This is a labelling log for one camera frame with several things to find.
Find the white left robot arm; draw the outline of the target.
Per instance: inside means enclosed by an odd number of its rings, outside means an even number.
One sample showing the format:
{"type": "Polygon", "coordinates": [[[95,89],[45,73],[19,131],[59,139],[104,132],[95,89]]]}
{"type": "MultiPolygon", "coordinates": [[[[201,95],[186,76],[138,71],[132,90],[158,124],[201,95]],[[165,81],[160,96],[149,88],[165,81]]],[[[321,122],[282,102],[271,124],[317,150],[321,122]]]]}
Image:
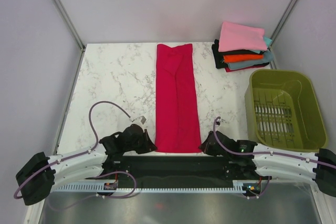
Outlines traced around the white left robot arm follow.
{"type": "Polygon", "coordinates": [[[14,197],[23,199],[26,206],[34,205],[63,185],[99,176],[111,178],[115,173],[113,159],[126,152],[145,154],[156,149],[147,130],[131,124],[122,132],[103,137],[95,148],[55,156],[37,153],[16,174],[19,191],[14,197]]]}

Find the magenta t shirt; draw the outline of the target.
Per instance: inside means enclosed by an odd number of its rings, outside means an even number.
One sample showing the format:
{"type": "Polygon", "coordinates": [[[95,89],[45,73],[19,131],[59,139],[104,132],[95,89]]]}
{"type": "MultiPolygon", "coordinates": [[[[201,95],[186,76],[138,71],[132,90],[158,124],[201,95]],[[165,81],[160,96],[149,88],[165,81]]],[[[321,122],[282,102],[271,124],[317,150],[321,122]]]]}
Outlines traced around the magenta t shirt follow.
{"type": "Polygon", "coordinates": [[[155,112],[158,152],[200,152],[192,44],[157,45],[155,112]]]}

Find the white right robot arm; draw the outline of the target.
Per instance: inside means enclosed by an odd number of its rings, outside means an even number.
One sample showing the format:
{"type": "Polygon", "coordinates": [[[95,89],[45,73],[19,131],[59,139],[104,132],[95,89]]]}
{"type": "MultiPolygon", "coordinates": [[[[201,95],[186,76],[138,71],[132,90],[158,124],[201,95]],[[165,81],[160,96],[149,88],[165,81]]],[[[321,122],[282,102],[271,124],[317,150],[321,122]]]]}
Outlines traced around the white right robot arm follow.
{"type": "Polygon", "coordinates": [[[239,165],[245,178],[259,175],[295,180],[315,185],[322,193],[335,197],[335,153],[329,149],[285,151],[250,140],[234,140],[219,131],[210,131],[199,149],[239,165]]]}

